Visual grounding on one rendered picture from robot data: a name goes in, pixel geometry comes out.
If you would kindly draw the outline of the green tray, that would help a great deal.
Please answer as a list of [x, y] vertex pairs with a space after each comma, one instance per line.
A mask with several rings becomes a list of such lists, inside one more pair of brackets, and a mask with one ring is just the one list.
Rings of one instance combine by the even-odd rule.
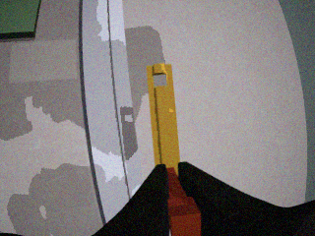
[[34, 38], [40, 0], [0, 0], [0, 39]]

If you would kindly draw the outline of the grey aluminum slotted rail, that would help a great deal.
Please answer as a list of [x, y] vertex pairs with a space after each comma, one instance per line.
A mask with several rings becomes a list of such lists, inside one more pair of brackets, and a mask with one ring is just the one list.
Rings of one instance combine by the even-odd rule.
[[102, 224], [143, 184], [131, 99], [122, 0], [79, 1], [84, 125]]

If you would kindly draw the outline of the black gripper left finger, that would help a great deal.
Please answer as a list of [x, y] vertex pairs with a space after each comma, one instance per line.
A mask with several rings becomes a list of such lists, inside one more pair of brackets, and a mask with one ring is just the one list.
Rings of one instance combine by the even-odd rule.
[[155, 166], [127, 205], [92, 236], [169, 236], [165, 165]]

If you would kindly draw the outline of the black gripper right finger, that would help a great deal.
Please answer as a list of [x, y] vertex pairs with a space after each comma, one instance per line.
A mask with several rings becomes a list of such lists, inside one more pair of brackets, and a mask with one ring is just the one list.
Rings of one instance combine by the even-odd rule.
[[178, 180], [201, 210], [201, 236], [315, 236], [315, 200], [279, 207], [231, 188], [189, 161]]

